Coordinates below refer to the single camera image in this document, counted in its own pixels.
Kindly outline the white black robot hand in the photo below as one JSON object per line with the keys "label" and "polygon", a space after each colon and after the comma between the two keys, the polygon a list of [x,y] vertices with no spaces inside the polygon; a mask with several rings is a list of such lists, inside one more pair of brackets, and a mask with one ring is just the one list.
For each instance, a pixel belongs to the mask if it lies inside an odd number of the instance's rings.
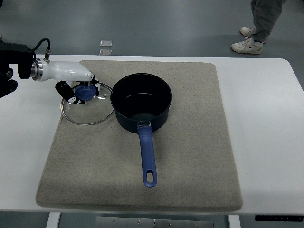
{"label": "white black robot hand", "polygon": [[56,80],[55,89],[62,98],[77,105],[84,105],[100,92],[99,80],[79,62],[47,62],[38,58],[32,63],[30,77],[39,82]]}

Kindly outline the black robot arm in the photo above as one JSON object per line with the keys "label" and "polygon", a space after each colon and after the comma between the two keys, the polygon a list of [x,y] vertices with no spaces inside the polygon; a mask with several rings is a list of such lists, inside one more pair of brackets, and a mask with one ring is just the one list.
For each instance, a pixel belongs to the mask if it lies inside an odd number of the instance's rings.
{"label": "black robot arm", "polygon": [[14,92],[18,83],[13,80],[14,70],[11,64],[17,65],[18,75],[21,79],[29,79],[32,63],[36,54],[23,44],[0,43],[0,96],[4,97]]}

